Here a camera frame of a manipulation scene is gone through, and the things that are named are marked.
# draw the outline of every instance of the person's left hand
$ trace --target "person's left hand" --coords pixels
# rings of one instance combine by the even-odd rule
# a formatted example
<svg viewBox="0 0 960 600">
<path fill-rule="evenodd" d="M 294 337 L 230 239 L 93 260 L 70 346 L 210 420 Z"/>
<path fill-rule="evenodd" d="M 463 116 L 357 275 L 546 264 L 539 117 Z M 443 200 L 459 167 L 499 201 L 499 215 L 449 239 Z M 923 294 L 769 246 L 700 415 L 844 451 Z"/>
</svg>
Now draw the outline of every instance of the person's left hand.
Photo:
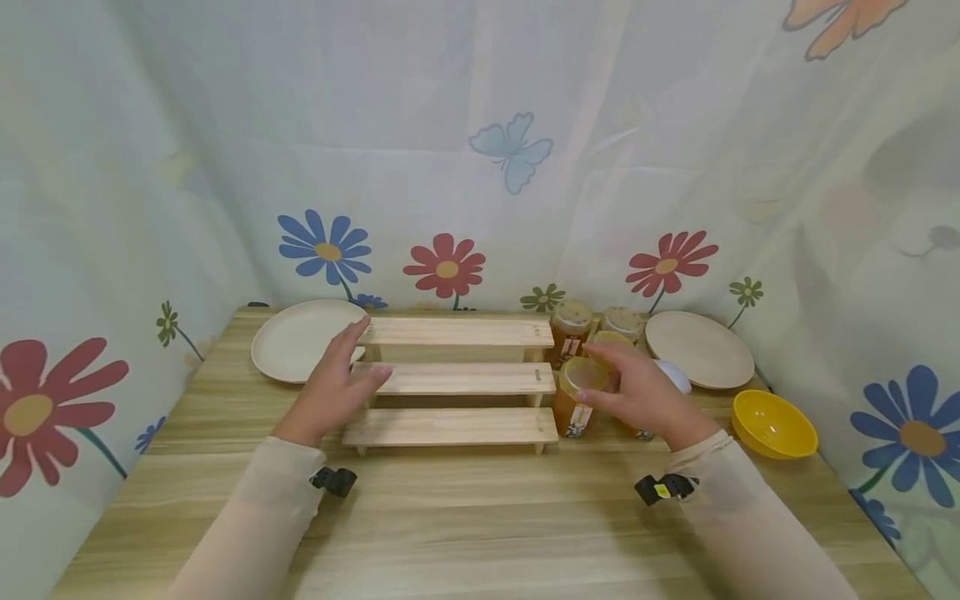
<svg viewBox="0 0 960 600">
<path fill-rule="evenodd" d="M 293 444 L 319 446 L 330 429 L 347 422 L 390 378 L 393 370 L 383 366 L 350 375 L 350 356 L 369 324 L 370 317 L 364 317 L 330 341 L 324 357 L 271 435 Z"/>
</svg>

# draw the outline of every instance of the floral curtain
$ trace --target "floral curtain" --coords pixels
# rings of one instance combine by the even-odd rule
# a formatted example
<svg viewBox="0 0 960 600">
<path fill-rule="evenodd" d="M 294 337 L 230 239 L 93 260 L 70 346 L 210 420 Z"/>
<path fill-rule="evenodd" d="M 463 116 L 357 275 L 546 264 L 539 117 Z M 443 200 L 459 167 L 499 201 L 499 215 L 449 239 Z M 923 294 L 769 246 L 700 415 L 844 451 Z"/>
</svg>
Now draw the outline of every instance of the floral curtain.
<svg viewBox="0 0 960 600">
<path fill-rule="evenodd" d="M 958 34 L 918 0 L 4 3 L 0 595 L 51 589 L 238 306 L 577 298 L 736 331 L 954 597 Z"/>
</svg>

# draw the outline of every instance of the blue butterfly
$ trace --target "blue butterfly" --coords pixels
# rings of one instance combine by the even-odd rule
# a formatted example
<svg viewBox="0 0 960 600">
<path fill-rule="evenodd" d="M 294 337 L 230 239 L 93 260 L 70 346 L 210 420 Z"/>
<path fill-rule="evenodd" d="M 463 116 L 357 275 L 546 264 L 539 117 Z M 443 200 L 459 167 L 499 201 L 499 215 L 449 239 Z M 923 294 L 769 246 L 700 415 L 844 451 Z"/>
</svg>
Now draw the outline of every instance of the blue butterfly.
<svg viewBox="0 0 960 600">
<path fill-rule="evenodd" d="M 481 155 L 498 158 L 493 164 L 500 165 L 503 182 L 513 195 L 519 194 L 520 188 L 530 182 L 537 173 L 537 165 L 550 156 L 553 148 L 553 140 L 546 137 L 524 146 L 523 138 L 533 122 L 533 112 L 518 112 L 505 132 L 503 126 L 494 123 L 468 140 L 470 148 Z"/>
</svg>

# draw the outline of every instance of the beige sleeve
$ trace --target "beige sleeve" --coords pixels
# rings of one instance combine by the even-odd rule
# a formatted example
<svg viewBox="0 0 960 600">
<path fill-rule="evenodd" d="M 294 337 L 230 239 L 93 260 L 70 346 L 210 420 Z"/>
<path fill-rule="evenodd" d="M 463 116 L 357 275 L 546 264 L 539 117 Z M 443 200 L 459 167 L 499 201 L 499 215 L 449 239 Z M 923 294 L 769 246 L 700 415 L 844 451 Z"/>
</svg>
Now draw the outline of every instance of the beige sleeve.
<svg viewBox="0 0 960 600">
<path fill-rule="evenodd" d="M 323 491 L 316 448 L 267 438 L 168 591 L 170 598 L 276 597 Z"/>
<path fill-rule="evenodd" d="M 726 432 L 674 453 L 667 472 L 700 479 L 696 492 L 681 505 L 738 597 L 857 597 Z"/>
</svg>

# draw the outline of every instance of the jar label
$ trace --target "jar label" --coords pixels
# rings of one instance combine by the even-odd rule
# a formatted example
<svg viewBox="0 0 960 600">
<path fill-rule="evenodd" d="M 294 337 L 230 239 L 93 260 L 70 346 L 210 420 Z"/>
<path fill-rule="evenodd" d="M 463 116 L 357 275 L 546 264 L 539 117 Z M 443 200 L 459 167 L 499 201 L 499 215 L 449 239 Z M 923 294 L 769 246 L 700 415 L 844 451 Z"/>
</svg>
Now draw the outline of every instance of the jar label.
<svg viewBox="0 0 960 600">
<path fill-rule="evenodd" d="M 568 335 L 564 339 L 564 345 L 560 348 L 560 358 L 557 361 L 557 368 L 562 367 L 566 360 L 571 356 L 576 356 L 580 350 L 583 340 L 579 335 Z"/>
<path fill-rule="evenodd" d="M 584 404 L 577 404 L 573 408 L 573 414 L 570 415 L 570 424 L 566 427 L 566 438 L 579 438 L 584 435 L 584 429 L 587 429 L 587 423 L 590 421 L 590 415 L 593 409 Z"/>
</svg>

